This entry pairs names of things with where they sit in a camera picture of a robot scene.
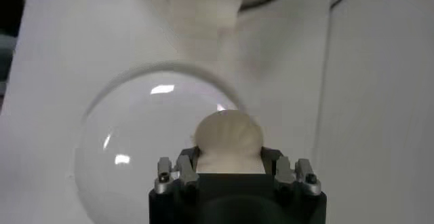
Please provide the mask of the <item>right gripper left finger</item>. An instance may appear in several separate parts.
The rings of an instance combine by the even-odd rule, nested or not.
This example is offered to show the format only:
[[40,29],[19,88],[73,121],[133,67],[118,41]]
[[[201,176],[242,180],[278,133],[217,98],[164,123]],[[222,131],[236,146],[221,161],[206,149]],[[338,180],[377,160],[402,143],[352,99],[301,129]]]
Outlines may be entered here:
[[200,155],[198,147],[183,149],[176,160],[175,166],[168,157],[160,157],[157,162],[157,178],[154,182],[156,194],[173,192],[174,183],[178,181],[183,191],[195,192],[198,188],[199,175],[196,173],[197,161]]

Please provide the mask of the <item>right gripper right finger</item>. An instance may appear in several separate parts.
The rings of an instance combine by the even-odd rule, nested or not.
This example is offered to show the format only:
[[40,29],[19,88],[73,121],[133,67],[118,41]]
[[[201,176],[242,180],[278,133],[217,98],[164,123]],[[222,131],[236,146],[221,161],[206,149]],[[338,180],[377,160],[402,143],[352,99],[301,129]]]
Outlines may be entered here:
[[314,173],[308,159],[299,159],[292,168],[288,156],[278,149],[263,147],[260,151],[265,174],[274,178],[278,190],[287,187],[293,190],[299,187],[305,195],[320,195],[321,181]]

